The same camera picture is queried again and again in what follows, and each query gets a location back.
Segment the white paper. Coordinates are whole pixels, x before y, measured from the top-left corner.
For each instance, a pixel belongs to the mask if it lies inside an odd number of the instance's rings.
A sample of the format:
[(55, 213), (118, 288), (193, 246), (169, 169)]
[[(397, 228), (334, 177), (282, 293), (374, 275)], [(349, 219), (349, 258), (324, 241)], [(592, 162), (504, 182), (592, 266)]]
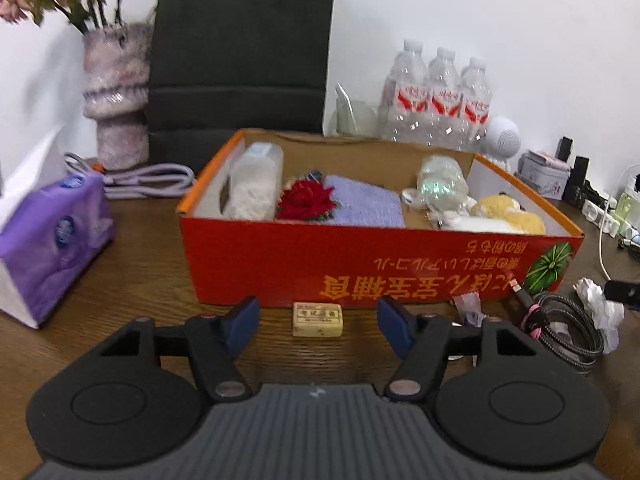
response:
[(619, 302), (607, 300), (603, 288), (590, 278), (580, 278), (574, 291), (593, 320), (594, 327), (603, 339), (603, 353), (610, 354), (618, 348), (625, 307)]

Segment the yellow eraser block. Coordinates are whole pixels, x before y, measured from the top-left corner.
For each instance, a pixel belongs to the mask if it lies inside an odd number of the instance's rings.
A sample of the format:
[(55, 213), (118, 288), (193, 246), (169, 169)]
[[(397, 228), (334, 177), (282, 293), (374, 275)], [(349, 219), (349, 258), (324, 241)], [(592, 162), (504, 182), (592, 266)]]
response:
[(293, 304), (293, 336), (306, 338), (341, 337), (344, 328), (339, 304), (296, 302)]

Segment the lilac towel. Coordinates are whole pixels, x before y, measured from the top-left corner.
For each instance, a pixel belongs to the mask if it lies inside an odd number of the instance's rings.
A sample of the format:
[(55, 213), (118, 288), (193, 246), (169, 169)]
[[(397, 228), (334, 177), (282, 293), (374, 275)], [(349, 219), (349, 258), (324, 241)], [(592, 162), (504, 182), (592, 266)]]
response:
[(330, 174), (324, 184), (333, 188), (331, 200), (336, 207), (328, 223), (338, 226), (373, 226), (402, 229), (404, 213), (399, 195), (386, 188)]

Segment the iridescent plastic bag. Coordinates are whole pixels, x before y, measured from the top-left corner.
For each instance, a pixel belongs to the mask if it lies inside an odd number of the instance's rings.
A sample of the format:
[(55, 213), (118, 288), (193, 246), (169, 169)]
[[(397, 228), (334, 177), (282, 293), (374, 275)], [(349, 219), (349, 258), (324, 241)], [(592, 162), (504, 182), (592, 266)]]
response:
[(416, 187), (405, 188), (400, 197), (413, 209), (460, 211), (470, 198), (469, 185), (453, 157), (431, 155), (423, 159)]

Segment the white power strip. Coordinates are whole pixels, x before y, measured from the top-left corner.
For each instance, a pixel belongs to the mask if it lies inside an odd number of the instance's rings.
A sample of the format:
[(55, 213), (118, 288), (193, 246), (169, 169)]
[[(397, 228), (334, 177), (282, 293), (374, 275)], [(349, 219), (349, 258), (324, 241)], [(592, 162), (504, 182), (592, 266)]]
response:
[(619, 198), (585, 200), (582, 215), (624, 246), (639, 246), (639, 176), (631, 176)]

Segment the orange cardboard box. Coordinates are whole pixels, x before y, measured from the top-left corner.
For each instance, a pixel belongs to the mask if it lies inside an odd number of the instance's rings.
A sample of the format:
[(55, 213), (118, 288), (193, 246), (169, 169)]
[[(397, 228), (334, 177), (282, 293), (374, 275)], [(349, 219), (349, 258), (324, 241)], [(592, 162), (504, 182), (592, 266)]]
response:
[(233, 164), (254, 143), (282, 148), (283, 175), (311, 170), (400, 192), (416, 182), (431, 146), (316, 134), (244, 129), (201, 172), (178, 206), (180, 229), (196, 296), (204, 304), (234, 304), (254, 296), (265, 307), (296, 301), (373, 307), (390, 295), (405, 304), (446, 301), (467, 292), (500, 300), (510, 280), (540, 274), (554, 289), (577, 254), (582, 229), (548, 200), (486, 158), (456, 159), (473, 197), (514, 197), (544, 220), (541, 236), (435, 229), (425, 214), (406, 210), (400, 229), (328, 222), (226, 218), (220, 194)]

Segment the red fabric flower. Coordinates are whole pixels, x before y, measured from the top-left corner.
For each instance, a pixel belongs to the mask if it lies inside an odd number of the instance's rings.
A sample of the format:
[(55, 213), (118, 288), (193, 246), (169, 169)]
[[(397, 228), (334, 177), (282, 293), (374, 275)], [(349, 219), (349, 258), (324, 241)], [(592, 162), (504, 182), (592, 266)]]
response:
[(276, 219), (284, 221), (317, 221), (330, 218), (337, 208), (332, 200), (333, 186), (326, 188), (317, 180), (294, 181), (280, 195)]

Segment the white plastic bottle in box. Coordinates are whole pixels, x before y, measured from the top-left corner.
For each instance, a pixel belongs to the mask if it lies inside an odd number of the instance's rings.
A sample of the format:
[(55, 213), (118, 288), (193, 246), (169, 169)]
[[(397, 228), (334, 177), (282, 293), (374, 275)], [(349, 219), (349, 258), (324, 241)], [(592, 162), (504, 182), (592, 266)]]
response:
[(224, 216), (234, 220), (270, 221), (281, 194), (283, 151), (279, 145), (255, 142), (234, 163)]

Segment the small lilac tin box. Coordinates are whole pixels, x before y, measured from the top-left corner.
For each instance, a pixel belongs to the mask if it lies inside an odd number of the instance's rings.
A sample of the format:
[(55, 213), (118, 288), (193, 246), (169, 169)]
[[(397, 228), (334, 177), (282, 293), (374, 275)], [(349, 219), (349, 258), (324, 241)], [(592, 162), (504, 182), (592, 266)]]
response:
[(562, 200), (570, 165), (550, 155), (528, 151), (518, 160), (516, 176), (547, 200)]

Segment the blue patterned small pouch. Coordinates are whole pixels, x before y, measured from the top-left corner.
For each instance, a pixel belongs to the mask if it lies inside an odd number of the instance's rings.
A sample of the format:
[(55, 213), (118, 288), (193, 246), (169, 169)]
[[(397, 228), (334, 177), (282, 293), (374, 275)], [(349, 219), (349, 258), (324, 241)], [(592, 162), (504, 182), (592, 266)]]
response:
[(324, 182), (324, 177), (321, 171), (319, 170), (312, 170), (307, 172), (306, 174), (303, 175), (302, 177), (303, 181), (310, 181), (310, 182), (317, 182), (319, 184), (322, 184)]

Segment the white robot figurine speaker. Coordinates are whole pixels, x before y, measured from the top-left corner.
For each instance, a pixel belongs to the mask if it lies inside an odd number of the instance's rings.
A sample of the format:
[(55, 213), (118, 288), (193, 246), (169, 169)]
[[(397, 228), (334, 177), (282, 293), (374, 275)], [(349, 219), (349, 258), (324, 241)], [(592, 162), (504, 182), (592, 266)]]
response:
[(488, 122), (480, 142), (480, 154), (506, 172), (511, 172), (510, 161), (520, 151), (521, 144), (518, 125), (509, 118), (496, 116)]

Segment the purple tissue pack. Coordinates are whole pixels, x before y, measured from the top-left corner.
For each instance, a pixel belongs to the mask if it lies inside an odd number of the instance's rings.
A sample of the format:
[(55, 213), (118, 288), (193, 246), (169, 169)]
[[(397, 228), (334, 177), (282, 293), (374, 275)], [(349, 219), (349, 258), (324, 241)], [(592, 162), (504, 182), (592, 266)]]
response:
[(114, 235), (96, 172), (27, 195), (1, 232), (1, 311), (36, 330)]

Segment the middle water bottle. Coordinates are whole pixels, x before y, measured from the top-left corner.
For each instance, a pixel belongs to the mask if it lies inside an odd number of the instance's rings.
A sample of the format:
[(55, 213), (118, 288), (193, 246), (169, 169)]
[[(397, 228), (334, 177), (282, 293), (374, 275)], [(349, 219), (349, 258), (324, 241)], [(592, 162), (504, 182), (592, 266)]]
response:
[(460, 146), (459, 115), (462, 101), (461, 79), (454, 66), (455, 58), (454, 50), (439, 47), (436, 56), (428, 64), (433, 139), (443, 148), (453, 150)]

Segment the right water bottle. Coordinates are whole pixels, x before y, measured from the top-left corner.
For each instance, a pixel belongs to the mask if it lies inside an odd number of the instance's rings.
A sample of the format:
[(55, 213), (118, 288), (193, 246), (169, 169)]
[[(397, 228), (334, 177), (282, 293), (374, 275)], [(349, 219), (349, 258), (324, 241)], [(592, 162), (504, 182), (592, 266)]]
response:
[(481, 58), (470, 58), (461, 74), (460, 119), (464, 135), (464, 148), (475, 151), (486, 133), (492, 99), (486, 75), (487, 64)]

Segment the black paper shopping bag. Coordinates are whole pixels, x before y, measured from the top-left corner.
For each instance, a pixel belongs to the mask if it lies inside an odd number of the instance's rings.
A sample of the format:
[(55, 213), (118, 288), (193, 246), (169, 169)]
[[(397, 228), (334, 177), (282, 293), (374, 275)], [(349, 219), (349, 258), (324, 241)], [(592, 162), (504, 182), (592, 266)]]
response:
[(319, 133), (334, 0), (158, 0), (150, 161), (201, 171), (243, 128)]

